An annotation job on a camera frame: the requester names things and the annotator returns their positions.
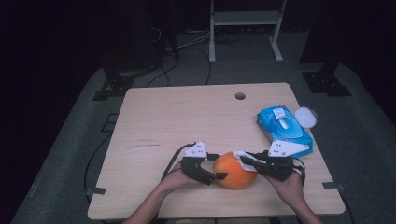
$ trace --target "open plastic lid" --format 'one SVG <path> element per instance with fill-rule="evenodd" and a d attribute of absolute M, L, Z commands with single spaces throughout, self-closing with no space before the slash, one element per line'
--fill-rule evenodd
<path fill-rule="evenodd" d="M 317 113 L 307 108 L 300 107 L 294 113 L 294 117 L 303 128 L 313 128 L 317 124 Z"/>

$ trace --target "blue package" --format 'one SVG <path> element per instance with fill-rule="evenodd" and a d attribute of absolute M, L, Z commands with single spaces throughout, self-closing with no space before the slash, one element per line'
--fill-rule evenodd
<path fill-rule="evenodd" d="M 281 140 L 309 146 L 309 149 L 295 153 L 292 157 L 299 158 L 313 153 L 312 137 L 284 105 L 263 109 L 257 115 L 257 124 L 271 142 Z"/>

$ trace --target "round orange object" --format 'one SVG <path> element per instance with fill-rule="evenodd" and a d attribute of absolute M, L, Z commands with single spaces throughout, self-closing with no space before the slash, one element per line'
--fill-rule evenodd
<path fill-rule="evenodd" d="M 213 173 L 228 173 L 224 179 L 217 180 L 227 189 L 247 188 L 257 176 L 257 172 L 243 170 L 233 152 L 227 152 L 213 162 Z"/>

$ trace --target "light wood tabletop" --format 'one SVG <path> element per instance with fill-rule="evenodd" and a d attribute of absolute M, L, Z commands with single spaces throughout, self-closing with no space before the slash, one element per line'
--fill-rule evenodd
<path fill-rule="evenodd" d="M 235 95 L 245 95 L 245 99 L 238 100 Z M 262 109 L 274 105 L 285 105 L 291 113 L 299 108 L 289 84 L 128 90 L 96 185 L 106 192 L 93 194 L 89 218 L 123 219 L 131 215 L 159 183 L 175 151 L 186 144 L 204 141 L 208 153 L 220 155 L 268 149 L 270 142 L 256 118 Z M 315 138 L 314 152 L 300 159 L 306 166 L 304 194 L 313 211 L 319 215 L 343 213 L 345 206 L 337 189 L 322 185 L 332 182 L 332 177 Z M 202 167 L 212 172 L 212 164 L 204 161 Z M 179 189 L 167 196 L 159 218 L 287 215 L 294 213 L 258 175 L 246 189 L 225 189 L 216 182 Z"/>

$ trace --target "human hand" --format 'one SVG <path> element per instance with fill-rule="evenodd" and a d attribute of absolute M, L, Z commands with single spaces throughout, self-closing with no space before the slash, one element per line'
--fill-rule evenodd
<path fill-rule="evenodd" d="M 270 182 L 279 198 L 291 209 L 306 204 L 301 176 L 296 171 L 293 171 L 291 176 L 283 182 L 270 176 L 263 175 L 263 177 Z"/>
<path fill-rule="evenodd" d="M 160 182 L 159 186 L 169 189 L 169 194 L 175 189 L 181 189 L 191 184 L 200 184 L 200 182 L 184 175 L 184 173 L 181 171 L 181 164 L 179 161 L 168 173 L 168 175 Z"/>

